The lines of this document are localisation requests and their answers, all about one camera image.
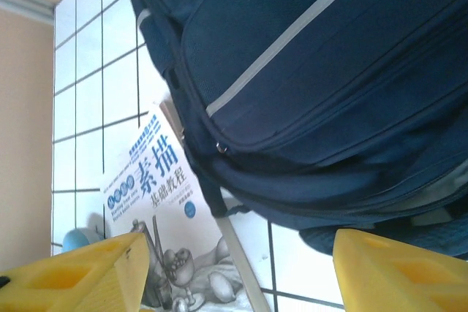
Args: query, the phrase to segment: book cover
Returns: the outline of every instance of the book cover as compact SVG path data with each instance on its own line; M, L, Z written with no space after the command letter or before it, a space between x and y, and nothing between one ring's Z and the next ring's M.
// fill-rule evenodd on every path
M159 107L106 171L103 189L111 235L142 232L148 241L142 304L156 311L252 311L226 240Z

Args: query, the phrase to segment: sketch of still life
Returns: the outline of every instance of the sketch of still life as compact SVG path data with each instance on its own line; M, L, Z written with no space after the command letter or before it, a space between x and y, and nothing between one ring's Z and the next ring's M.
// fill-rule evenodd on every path
M152 219L155 242L146 222L135 219L132 228L145 234L150 251L143 305L157 312L252 311L223 237L194 258L189 248L163 250L156 216Z

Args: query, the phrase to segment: floor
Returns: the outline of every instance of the floor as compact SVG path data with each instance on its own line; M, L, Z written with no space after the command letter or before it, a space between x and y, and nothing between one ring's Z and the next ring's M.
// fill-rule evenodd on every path
M129 0L63 0L55 45L52 254L75 227L105 234L102 173L167 94ZM343 309L329 256L253 213L231 221L272 311Z

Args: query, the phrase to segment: navy blue backpack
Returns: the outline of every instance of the navy blue backpack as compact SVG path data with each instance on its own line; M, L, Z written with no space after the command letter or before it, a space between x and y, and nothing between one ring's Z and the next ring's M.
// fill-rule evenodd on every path
M468 0L132 4L214 216L468 253Z

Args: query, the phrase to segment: yellow plastic block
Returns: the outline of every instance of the yellow plastic block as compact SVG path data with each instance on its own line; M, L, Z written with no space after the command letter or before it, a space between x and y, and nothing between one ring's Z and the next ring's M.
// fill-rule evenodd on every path
M333 262L347 312L468 311L468 263L354 229Z
M136 312L148 266L144 234L104 240L0 273L0 312Z

